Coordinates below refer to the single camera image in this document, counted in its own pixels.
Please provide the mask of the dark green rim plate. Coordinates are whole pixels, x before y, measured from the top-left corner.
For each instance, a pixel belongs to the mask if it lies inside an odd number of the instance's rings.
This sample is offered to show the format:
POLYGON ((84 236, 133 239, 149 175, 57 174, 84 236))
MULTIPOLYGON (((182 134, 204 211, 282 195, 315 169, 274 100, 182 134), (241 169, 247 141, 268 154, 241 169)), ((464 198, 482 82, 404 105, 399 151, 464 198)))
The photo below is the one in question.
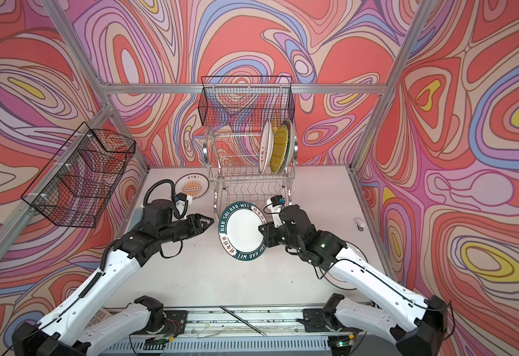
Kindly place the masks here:
POLYGON ((231 203, 219 216, 218 234, 223 249, 236 260, 247 262, 259 258, 267 249, 259 227, 267 222, 254 204, 231 203))

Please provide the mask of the yellow woven pattern plate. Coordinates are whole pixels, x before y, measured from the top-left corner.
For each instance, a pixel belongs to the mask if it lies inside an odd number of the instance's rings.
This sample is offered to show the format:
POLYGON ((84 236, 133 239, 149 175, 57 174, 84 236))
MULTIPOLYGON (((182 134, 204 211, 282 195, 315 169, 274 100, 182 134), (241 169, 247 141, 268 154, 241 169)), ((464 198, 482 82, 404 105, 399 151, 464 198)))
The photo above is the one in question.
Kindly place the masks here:
POLYGON ((289 133, 289 124, 283 123, 274 135, 273 151, 270 158, 270 169, 273 174, 278 173, 284 163, 289 141, 289 133))

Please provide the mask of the light green flower plate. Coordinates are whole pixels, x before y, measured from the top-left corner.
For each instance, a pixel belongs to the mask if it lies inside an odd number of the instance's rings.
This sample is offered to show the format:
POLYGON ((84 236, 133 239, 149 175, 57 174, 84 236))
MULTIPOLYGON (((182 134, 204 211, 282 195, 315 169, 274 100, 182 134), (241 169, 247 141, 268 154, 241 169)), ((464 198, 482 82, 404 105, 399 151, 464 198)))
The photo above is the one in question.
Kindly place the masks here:
POLYGON ((288 146, 286 151, 286 161, 285 166, 288 167, 293 161, 293 155, 295 152, 295 144, 296 144, 296 128, 295 124, 292 121, 287 121, 289 128, 289 138, 288 138, 288 146))

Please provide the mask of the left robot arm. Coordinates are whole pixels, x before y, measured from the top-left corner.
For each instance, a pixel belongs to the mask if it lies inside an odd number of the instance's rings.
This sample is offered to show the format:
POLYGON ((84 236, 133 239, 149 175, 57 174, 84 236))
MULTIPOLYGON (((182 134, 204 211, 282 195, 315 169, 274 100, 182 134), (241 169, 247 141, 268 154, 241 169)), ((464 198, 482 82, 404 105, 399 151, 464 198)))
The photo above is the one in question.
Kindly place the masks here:
POLYGON ((183 243, 206 232, 214 220, 188 214, 181 198, 145 203, 141 220, 110 243, 96 271, 36 324, 25 322, 12 335, 16 355, 99 355, 134 332, 167 330, 163 304, 146 295, 123 311, 91 326, 90 320, 114 292, 136 274, 165 243, 183 243))

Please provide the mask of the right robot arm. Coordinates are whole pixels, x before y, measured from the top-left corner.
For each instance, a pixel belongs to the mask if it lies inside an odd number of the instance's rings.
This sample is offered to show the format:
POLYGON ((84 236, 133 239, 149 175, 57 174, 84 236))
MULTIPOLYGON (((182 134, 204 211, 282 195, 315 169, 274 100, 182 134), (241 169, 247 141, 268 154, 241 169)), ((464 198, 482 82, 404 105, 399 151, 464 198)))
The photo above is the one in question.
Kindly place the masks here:
POLYGON ((358 329, 397 347, 402 355, 438 355, 450 306, 401 286, 329 231, 318 230, 298 205, 268 204, 272 222, 259 227, 268 246, 284 246, 323 275, 333 274, 374 302, 366 306, 333 294, 322 308, 327 329, 358 329))

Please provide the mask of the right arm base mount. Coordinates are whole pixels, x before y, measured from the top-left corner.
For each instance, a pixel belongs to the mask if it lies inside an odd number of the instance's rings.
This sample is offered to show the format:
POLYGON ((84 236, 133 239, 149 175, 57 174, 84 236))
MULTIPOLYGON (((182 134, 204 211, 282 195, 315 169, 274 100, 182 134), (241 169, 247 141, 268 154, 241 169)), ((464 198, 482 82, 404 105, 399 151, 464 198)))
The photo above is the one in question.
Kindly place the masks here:
POLYGON ((360 329, 348 328, 345 326, 334 327, 325 319, 321 308, 310 308, 302 310, 302 317, 298 318, 297 321, 301 323, 307 333, 323 333, 330 332, 334 334, 348 333, 357 334, 361 332, 360 329))

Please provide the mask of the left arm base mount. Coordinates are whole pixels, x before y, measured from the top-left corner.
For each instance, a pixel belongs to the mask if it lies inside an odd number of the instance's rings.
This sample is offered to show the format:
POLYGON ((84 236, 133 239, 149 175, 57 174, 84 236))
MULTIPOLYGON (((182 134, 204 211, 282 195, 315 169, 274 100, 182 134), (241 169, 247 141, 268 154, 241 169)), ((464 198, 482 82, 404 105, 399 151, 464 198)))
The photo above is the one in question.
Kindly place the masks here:
POLYGON ((185 333, 188 319, 188 311, 172 309, 163 311, 162 321, 157 322, 157 326, 148 326, 142 330, 134 332, 132 336, 147 337, 177 337, 185 333))

